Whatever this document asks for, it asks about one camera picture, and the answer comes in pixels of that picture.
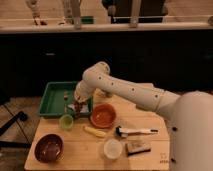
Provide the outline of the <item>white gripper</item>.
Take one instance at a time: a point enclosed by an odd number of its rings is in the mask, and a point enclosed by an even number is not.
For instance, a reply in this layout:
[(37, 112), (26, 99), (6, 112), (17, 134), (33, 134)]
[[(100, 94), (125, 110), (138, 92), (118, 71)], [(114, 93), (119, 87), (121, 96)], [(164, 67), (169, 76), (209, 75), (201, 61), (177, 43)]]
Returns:
[(80, 81), (74, 91), (74, 98), (77, 102), (85, 102), (93, 95), (93, 88), (84, 81)]

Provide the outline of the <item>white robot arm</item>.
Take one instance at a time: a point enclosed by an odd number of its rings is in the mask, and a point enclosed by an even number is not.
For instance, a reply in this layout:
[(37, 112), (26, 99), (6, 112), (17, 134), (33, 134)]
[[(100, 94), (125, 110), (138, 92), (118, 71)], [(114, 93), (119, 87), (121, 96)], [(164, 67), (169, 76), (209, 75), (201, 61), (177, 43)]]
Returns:
[(170, 121), (169, 171), (213, 171), (213, 95), (193, 91), (178, 95), (110, 75), (110, 67), (98, 62), (83, 72), (74, 98), (89, 99), (101, 89), (129, 100)]

